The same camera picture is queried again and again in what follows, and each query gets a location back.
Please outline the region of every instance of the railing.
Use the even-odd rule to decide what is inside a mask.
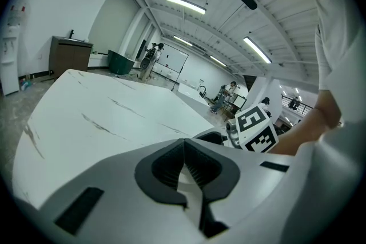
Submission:
[[[292,98],[288,98],[288,97],[285,97],[285,96],[283,96],[282,95],[282,105],[283,106],[285,106],[285,107],[287,107],[287,108],[289,108],[289,104],[290,104],[290,102],[291,102],[291,100],[292,100]],[[305,104],[303,104],[303,103],[300,103],[299,104],[299,106],[297,107],[297,109],[296,110],[294,110],[294,111],[297,111],[297,112],[299,112],[300,114],[302,114],[302,115],[306,115],[306,114],[308,114],[308,112],[311,110],[311,109],[313,109],[312,107],[310,107],[310,106],[308,106],[308,105],[305,105]]]

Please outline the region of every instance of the concrete floor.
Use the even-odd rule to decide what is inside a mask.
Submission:
[[[89,70],[89,72],[116,76],[108,69],[95,69]],[[139,70],[133,69],[129,74],[119,75],[119,77],[129,81],[142,82],[137,78],[139,73]],[[148,85],[165,87],[169,90],[174,85],[174,82],[155,73],[152,73],[152,78],[146,83]],[[25,91],[0,97],[0,172],[10,190],[12,190],[11,174],[18,141],[30,114],[52,84],[53,79],[50,80],[48,76],[36,78],[32,80],[32,86]],[[175,86],[173,92],[176,93],[177,89],[178,85]],[[225,127],[225,116],[220,114],[214,115],[208,111],[204,118],[215,127]]]

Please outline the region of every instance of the white table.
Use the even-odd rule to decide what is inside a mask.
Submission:
[[[68,70],[22,133],[14,195],[39,209],[59,187],[104,158],[212,127],[168,89]]]
[[[210,109],[210,106],[207,104],[205,99],[200,96],[198,91],[184,85],[183,83],[179,84],[177,96],[201,116],[204,116]]]

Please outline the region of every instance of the ceiling light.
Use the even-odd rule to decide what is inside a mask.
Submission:
[[[201,14],[205,14],[205,12],[206,12],[206,9],[205,8],[203,8],[203,7],[199,6],[199,5],[196,5],[194,3],[191,3],[191,2],[189,2],[187,0],[167,0],[167,1],[171,1],[171,2],[174,2],[174,3],[179,4],[179,5],[183,5],[183,6],[187,7],[187,8],[193,9],[196,12],[201,13]]]
[[[214,56],[210,56],[213,60],[215,60],[216,62],[218,62],[219,64],[223,65],[226,67],[225,64],[223,64],[220,60],[217,60]]]
[[[262,59],[265,61],[265,63],[272,63],[272,61],[264,54],[264,52],[257,47],[256,44],[253,43],[251,39],[248,37],[244,38],[244,42],[247,43],[252,49],[257,52],[257,54],[262,57]]]
[[[183,42],[184,44],[187,44],[188,46],[192,46],[191,43],[188,43],[187,41],[185,41],[185,40],[183,40],[181,38],[178,38],[177,36],[174,36],[174,38],[177,39],[177,40],[179,40],[179,41],[181,41],[181,42]]]

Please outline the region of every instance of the wooden cabinet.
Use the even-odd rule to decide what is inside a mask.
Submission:
[[[62,37],[52,37],[49,59],[49,71],[55,78],[67,69],[87,71],[93,44]]]

